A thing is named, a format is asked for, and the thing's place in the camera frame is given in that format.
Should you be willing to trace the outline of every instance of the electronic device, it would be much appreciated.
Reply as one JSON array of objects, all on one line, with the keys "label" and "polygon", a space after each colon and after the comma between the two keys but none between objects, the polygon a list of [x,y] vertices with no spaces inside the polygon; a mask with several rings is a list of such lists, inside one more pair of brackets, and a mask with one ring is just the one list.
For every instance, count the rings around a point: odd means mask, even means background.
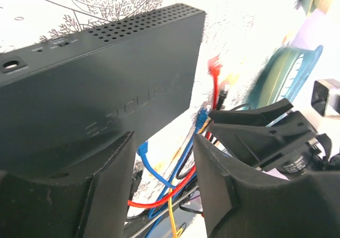
[{"label": "electronic device", "polygon": [[335,79],[315,81],[311,105],[323,117],[340,115],[340,82]]},{"label": "electronic device", "polygon": [[189,107],[204,20],[175,4],[0,56],[1,238],[123,236],[135,151]]},{"label": "electronic device", "polygon": [[[259,109],[213,110],[210,131],[233,157],[196,135],[209,238],[338,237],[340,154],[330,159],[331,139],[292,107],[282,99]],[[290,181],[261,172],[273,168]]]}]

